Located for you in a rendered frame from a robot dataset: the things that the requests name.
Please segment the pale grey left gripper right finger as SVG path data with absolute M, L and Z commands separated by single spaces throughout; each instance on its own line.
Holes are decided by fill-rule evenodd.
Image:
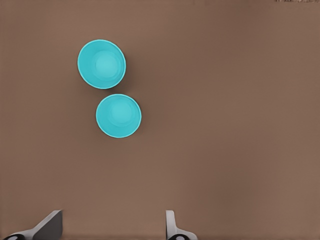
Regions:
M 173 210 L 166 210 L 165 217 L 166 240 L 198 240 L 194 233 L 177 227 Z

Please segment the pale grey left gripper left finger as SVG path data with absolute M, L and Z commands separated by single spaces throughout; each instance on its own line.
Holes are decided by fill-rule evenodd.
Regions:
M 54 210 L 35 227 L 8 235 L 3 240 L 60 240 L 63 234 L 63 211 Z

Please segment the small turquoise bowl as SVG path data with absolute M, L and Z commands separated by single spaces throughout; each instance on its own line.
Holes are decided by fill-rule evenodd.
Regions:
M 112 94 L 100 101 L 95 118 L 103 133 L 120 139 L 138 130 L 142 121 L 142 111 L 132 97 L 125 94 Z

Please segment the large turquoise bowl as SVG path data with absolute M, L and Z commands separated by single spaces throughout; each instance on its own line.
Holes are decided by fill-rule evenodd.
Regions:
M 110 89 L 125 76 L 127 63 L 122 50 L 113 42 L 95 39 L 79 51 L 77 68 L 82 79 L 96 89 Z

